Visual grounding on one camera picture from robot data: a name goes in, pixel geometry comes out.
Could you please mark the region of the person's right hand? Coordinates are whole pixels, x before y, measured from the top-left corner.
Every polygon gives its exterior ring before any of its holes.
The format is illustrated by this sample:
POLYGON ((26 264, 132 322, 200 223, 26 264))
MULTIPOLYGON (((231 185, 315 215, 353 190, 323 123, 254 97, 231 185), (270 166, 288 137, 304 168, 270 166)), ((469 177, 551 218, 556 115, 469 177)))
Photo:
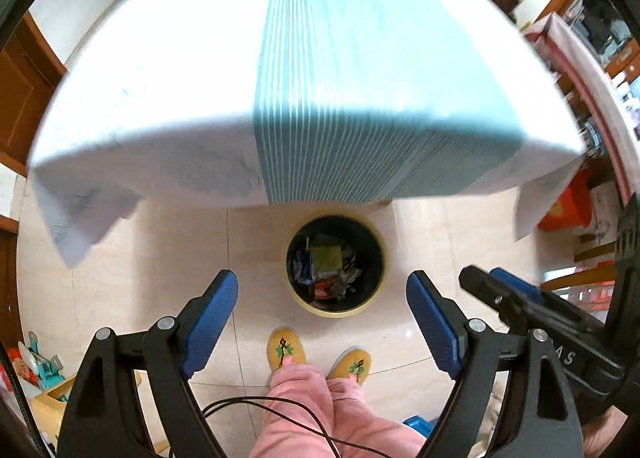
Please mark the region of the person's right hand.
POLYGON ((627 416, 611 407, 604 415, 582 427, 582 448, 587 458, 600 457, 623 427, 627 416))

